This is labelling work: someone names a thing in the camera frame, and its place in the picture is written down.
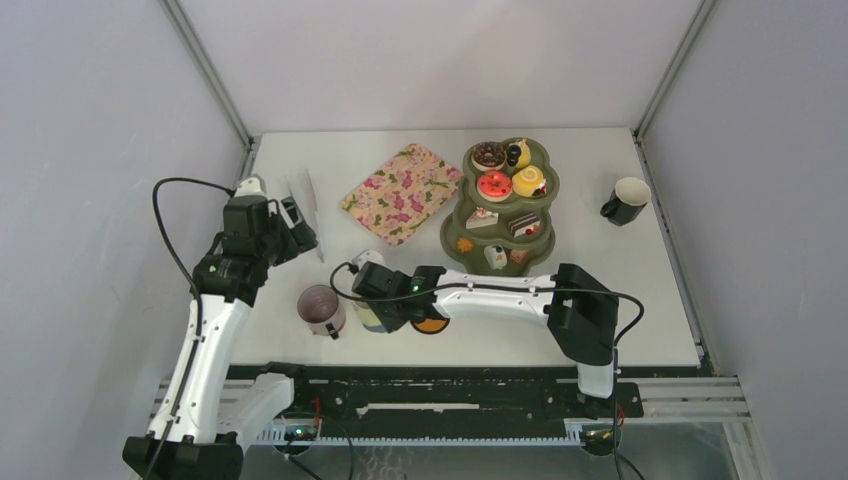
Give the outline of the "light green mug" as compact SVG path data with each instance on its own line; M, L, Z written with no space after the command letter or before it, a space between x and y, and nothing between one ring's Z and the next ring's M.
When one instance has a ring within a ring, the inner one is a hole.
M371 309L367 303L354 302L353 309L361 321L363 327L372 333L385 333L386 328L376 315L376 312Z

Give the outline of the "black mug purple interior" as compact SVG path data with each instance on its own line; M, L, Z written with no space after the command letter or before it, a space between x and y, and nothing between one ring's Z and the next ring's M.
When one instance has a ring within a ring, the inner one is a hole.
M340 297L327 285L312 285L297 301L297 313L317 336L338 340L346 324L346 311Z

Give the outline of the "silver serving tongs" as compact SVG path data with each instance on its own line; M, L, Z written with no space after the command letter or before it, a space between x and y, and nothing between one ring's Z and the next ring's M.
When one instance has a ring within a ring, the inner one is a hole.
M315 253L321 263L326 261L320 232L318 204L312 177L306 167L299 167L286 176L286 186L296 201L305 221L315 234Z

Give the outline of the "small orange cookie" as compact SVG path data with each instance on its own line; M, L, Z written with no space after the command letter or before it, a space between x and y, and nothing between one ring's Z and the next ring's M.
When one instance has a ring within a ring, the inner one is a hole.
M475 245L471 240L464 237L460 237L457 239L456 247L460 253L467 254L474 249Z

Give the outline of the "red layered cake slice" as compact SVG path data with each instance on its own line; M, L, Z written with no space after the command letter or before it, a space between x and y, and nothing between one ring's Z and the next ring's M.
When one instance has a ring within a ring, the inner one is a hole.
M510 251L509 259L514 263L522 263L528 256L528 250L513 249Z

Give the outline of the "red donut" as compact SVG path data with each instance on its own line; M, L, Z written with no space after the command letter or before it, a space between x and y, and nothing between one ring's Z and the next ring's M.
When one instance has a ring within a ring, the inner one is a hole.
M503 202L512 194L511 179L500 170L487 170L476 181L478 194L489 202Z

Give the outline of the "chocolate striped cake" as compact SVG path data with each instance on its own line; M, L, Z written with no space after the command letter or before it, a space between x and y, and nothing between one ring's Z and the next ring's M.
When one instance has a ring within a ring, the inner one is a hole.
M541 218L533 212L517 216L509 221L507 228L514 238L535 234L541 228Z

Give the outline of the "chocolate donut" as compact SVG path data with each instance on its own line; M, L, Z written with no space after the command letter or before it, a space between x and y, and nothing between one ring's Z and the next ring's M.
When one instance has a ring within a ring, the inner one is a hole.
M506 150L498 142L480 142L471 148L471 164L479 171L500 170L506 158Z

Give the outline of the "yellow pudding cake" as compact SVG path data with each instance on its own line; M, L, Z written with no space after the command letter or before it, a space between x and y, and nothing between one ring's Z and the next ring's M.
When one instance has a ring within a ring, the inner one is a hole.
M538 198L547 194L547 180L536 166L528 165L511 178L512 192L523 198Z

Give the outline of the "yellow fruit cake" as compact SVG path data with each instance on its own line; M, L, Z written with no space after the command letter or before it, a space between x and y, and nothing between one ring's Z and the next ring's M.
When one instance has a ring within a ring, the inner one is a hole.
M506 155L508 166L515 169L523 169L532 161L532 152L526 138L510 143L506 148Z

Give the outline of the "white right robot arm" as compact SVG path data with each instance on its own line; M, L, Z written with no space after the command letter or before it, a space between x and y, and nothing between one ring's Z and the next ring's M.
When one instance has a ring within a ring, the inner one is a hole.
M576 363L582 410L602 416L616 405L620 297L581 267L562 264L536 277L472 275L440 266L420 266L407 275L370 260L348 269L354 275L352 300L366 304L387 332L466 317L538 324Z

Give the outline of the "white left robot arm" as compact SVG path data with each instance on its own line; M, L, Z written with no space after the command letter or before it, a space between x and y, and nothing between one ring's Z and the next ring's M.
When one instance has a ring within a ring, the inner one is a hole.
M314 231L293 197L241 195L223 208L222 231L191 274L190 318L171 383L124 462L143 479L236 479L249 439L219 424L219 400L241 328L271 268L314 249Z

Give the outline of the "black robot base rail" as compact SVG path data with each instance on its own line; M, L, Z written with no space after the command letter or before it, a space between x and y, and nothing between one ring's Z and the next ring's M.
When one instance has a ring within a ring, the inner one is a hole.
M633 382L610 399L583 394L573 367L232 366L230 380L290 374L284 412L326 417L332 434L385 440L524 440L562 437L569 421L607 424L644 415Z

